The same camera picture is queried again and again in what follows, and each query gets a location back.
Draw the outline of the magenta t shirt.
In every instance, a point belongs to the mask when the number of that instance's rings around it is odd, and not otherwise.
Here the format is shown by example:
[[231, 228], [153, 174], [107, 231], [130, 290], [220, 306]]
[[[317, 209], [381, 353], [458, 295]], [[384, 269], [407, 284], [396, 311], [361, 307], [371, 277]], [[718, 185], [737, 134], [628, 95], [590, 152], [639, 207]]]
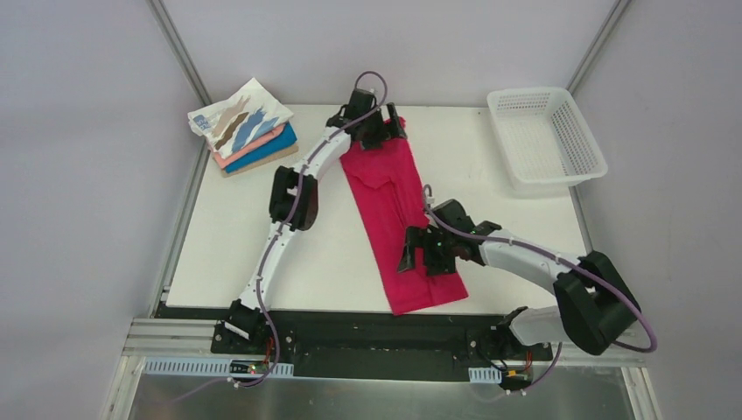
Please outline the magenta t shirt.
[[428, 225], [423, 211], [423, 185], [409, 142], [393, 138], [375, 150], [363, 150], [353, 143], [340, 162], [393, 314], [403, 315], [467, 298], [460, 275], [427, 275], [418, 250], [413, 254], [416, 267], [403, 273], [397, 271], [406, 229]]

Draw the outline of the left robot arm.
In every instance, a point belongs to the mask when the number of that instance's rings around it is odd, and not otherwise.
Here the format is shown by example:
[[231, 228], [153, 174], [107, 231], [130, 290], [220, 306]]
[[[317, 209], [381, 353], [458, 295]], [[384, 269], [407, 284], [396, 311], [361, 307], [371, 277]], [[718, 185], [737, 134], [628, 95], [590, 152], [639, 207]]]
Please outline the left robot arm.
[[219, 323], [223, 337], [246, 354], [260, 352], [277, 328], [268, 320], [270, 286], [291, 241], [309, 230], [319, 213], [319, 181], [328, 169], [356, 145], [379, 150], [394, 138], [405, 138], [396, 105], [378, 101], [371, 91], [356, 87], [339, 111], [326, 121], [320, 139], [292, 166], [276, 169], [269, 197], [270, 228], [258, 264], [243, 292], [232, 302]]

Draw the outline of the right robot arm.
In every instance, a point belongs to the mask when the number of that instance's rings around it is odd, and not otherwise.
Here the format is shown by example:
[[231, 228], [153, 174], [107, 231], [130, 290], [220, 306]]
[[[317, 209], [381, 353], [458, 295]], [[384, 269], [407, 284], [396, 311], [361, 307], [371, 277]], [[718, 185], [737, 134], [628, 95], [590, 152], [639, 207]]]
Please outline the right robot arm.
[[455, 199], [424, 209], [432, 221], [405, 229], [398, 272], [418, 264], [432, 277], [453, 275], [458, 261], [504, 270], [550, 292], [553, 306], [521, 306], [505, 315], [488, 341], [493, 355], [516, 359], [532, 346], [569, 341], [587, 354], [601, 355], [634, 323], [644, 325], [641, 308], [611, 259], [598, 251], [559, 253], [483, 220], [476, 224]]

